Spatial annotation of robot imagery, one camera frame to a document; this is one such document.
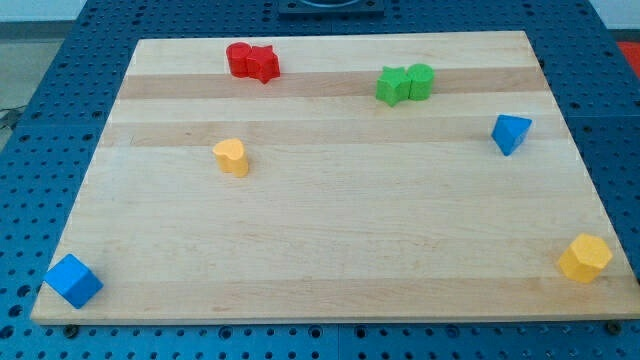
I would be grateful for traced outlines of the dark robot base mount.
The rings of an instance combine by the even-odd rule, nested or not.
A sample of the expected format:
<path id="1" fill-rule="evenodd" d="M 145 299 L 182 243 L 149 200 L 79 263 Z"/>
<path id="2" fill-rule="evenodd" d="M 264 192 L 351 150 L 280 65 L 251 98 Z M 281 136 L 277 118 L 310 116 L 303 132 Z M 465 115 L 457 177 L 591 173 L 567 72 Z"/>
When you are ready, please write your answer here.
<path id="1" fill-rule="evenodd" d="M 380 15 L 385 11 L 384 0 L 279 0 L 280 17 Z"/>

